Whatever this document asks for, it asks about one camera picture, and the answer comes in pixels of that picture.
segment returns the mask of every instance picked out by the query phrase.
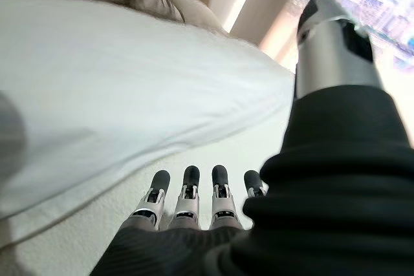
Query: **robotic finger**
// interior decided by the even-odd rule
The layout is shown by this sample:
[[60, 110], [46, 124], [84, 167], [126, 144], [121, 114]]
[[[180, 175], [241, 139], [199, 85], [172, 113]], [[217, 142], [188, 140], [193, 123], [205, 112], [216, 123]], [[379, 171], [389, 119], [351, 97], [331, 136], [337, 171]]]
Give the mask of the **robotic finger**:
[[213, 203], [210, 229], [230, 226], [243, 229], [234, 206], [233, 195], [228, 186], [227, 170], [222, 165], [213, 168]]
[[200, 171], [189, 166], [184, 172], [181, 192], [177, 200], [174, 217], [169, 229], [191, 228], [200, 229], [199, 224], [199, 180]]
[[158, 231], [169, 180], [167, 171], [157, 172], [147, 194], [141, 199], [128, 219], [124, 221], [120, 229], [133, 226], [146, 231]]

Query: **robotic hand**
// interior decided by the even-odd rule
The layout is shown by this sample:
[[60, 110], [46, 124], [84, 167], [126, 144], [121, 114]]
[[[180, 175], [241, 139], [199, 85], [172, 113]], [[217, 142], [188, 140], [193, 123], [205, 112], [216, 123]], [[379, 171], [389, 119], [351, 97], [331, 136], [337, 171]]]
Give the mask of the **robotic hand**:
[[161, 171], [93, 275], [414, 275], [414, 152], [367, 34], [335, 0], [310, 0], [298, 48], [281, 152], [260, 177], [245, 175], [254, 227], [241, 229], [216, 166], [212, 224], [199, 230], [199, 171], [189, 167], [170, 228], [157, 231]]
[[[199, 194], [198, 186], [200, 171], [195, 166], [189, 166], [184, 172], [181, 192], [177, 200], [177, 207], [168, 229], [195, 229], [199, 225]], [[212, 223], [210, 229], [231, 227], [243, 229], [237, 217], [233, 195], [230, 191], [227, 170], [217, 165], [213, 168], [213, 201]], [[259, 173], [248, 171], [245, 174], [245, 185], [249, 197], [264, 196], [263, 183]], [[164, 200], [169, 186], [169, 173], [159, 171], [155, 174], [147, 194], [141, 199], [138, 207], [121, 225], [120, 229], [133, 226], [146, 231], [158, 231]]]

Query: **white bedsheet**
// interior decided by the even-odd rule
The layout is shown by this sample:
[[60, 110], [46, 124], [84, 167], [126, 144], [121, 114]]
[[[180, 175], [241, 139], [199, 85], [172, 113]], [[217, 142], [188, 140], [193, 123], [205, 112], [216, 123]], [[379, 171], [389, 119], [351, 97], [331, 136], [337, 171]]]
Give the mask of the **white bedsheet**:
[[292, 75], [247, 43], [90, 0], [0, 0], [0, 62], [27, 139], [1, 184], [0, 247], [292, 96]]

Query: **bed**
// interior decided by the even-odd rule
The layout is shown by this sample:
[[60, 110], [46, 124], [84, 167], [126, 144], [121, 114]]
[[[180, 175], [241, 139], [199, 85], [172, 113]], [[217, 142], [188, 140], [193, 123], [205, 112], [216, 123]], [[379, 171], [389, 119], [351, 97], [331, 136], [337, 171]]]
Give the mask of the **bed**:
[[240, 209], [244, 171], [279, 149], [289, 71], [217, 27], [126, 1], [0, 0], [5, 273], [88, 273], [157, 169], [171, 174], [168, 213], [199, 166], [206, 228], [211, 168], [227, 165]]

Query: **robotic fingertip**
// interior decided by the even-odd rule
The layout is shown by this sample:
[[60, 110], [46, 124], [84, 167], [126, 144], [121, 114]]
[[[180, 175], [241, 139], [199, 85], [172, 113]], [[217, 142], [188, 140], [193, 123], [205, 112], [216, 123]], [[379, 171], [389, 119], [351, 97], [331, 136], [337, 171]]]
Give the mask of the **robotic fingertip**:
[[186, 186], [199, 186], [200, 171], [195, 166], [188, 166], [184, 172], [184, 178], [182, 179], [182, 185]]
[[158, 171], [155, 176], [153, 177], [153, 181], [151, 183], [151, 187], [153, 189], [163, 189], [165, 193], [167, 193], [168, 186], [169, 186], [169, 173], [167, 171]]
[[216, 165], [212, 171], [213, 186], [228, 184], [227, 169], [223, 165]]
[[260, 179], [260, 175], [257, 171], [247, 171], [245, 173], [245, 186], [248, 191], [251, 187], [263, 187], [263, 183]]

